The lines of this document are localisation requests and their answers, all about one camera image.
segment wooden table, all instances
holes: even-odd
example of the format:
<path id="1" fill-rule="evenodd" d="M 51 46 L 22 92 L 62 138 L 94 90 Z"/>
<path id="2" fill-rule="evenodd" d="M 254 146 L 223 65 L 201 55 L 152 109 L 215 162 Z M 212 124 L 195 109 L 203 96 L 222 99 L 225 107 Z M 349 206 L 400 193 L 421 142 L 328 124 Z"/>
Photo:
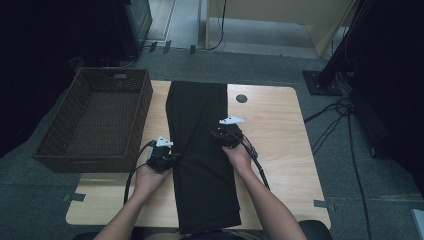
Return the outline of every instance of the wooden table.
<path id="1" fill-rule="evenodd" d="M 350 22 L 356 0 L 231 0 L 225 18 L 305 24 L 317 55 L 322 57 L 345 21 Z M 222 18 L 224 0 L 207 0 L 206 48 L 210 18 Z"/>
<path id="2" fill-rule="evenodd" d="M 144 127 L 142 146 L 160 135 L 169 139 L 165 102 L 170 82 L 152 81 L 153 98 Z M 236 96 L 247 96 L 246 103 Z M 244 118 L 239 124 L 255 145 L 272 192 L 293 212 L 298 221 L 320 220 L 330 228 L 326 208 L 314 207 L 324 200 L 296 92 L 288 87 L 228 85 L 228 112 Z M 147 158 L 142 155 L 139 163 Z M 106 225 L 121 209 L 126 173 L 82 174 L 76 193 L 83 202 L 72 201 L 66 221 L 78 225 Z M 236 229 L 261 229 L 250 197 L 235 174 L 242 225 Z M 178 227 L 174 185 L 169 176 L 143 208 L 137 226 Z"/>

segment black round hole cover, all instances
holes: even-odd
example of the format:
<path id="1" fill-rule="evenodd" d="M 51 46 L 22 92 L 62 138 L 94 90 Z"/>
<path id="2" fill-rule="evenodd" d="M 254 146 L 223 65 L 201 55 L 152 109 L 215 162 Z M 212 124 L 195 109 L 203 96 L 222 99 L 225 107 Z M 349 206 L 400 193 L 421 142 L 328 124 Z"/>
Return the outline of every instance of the black round hole cover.
<path id="1" fill-rule="evenodd" d="M 247 97 L 243 94 L 239 94 L 239 95 L 237 95 L 236 100 L 239 103 L 245 103 L 245 102 L 247 102 Z"/>

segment light wooden tabletop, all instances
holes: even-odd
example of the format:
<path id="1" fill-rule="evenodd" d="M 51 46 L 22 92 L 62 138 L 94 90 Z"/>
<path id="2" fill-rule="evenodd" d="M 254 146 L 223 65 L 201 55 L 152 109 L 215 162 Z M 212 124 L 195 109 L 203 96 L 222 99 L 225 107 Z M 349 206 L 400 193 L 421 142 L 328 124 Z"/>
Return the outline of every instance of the light wooden tabletop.
<path id="1" fill-rule="evenodd" d="M 153 98 L 144 127 L 142 146 L 159 136 L 169 139 L 165 103 L 170 82 L 152 81 Z M 246 103 L 236 101 L 245 95 Z M 271 191 L 293 212 L 298 221 L 331 223 L 326 208 L 314 206 L 324 200 L 296 92 L 288 87 L 228 85 L 228 113 L 245 120 L 239 124 L 254 144 Z M 140 157 L 146 161 L 148 150 Z M 82 174 L 76 193 L 83 202 L 72 201 L 66 221 L 78 225 L 106 225 L 121 209 L 127 173 Z M 235 174 L 242 225 L 236 229 L 262 229 L 243 182 Z M 174 185 L 169 176 L 143 208 L 137 226 L 178 227 Z"/>

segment black pants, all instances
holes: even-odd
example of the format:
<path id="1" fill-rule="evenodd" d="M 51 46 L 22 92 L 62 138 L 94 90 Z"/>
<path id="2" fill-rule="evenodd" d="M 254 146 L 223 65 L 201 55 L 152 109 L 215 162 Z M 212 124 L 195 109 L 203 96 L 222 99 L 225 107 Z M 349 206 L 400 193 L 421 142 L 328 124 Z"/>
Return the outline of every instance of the black pants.
<path id="1" fill-rule="evenodd" d="M 211 140 L 228 117 L 226 84 L 172 82 L 166 102 L 173 153 L 175 200 L 182 234 L 240 225 L 234 171 Z"/>
<path id="2" fill-rule="evenodd" d="M 316 220 L 305 220 L 299 222 L 303 233 L 308 240 L 331 240 L 330 231 L 324 223 Z"/>

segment hand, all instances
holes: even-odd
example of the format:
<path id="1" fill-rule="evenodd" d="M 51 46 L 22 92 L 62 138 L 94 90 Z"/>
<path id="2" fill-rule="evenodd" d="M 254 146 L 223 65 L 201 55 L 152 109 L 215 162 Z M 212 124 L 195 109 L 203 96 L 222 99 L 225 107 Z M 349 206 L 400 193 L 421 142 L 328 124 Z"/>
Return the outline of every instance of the hand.
<path id="1" fill-rule="evenodd" d="M 243 143 L 246 146 L 250 146 L 250 143 L 246 139 L 243 140 Z M 252 159 L 249 153 L 247 153 L 243 144 L 239 144 L 235 148 L 222 147 L 222 149 L 227 154 L 228 159 L 230 160 L 234 169 L 240 176 L 244 172 L 252 171 L 252 166 L 251 166 Z"/>
<path id="2" fill-rule="evenodd" d="M 141 166 L 136 172 L 136 182 L 133 196 L 150 195 L 159 188 L 163 180 L 171 173 L 168 169 L 162 173 L 157 173 L 148 165 Z"/>

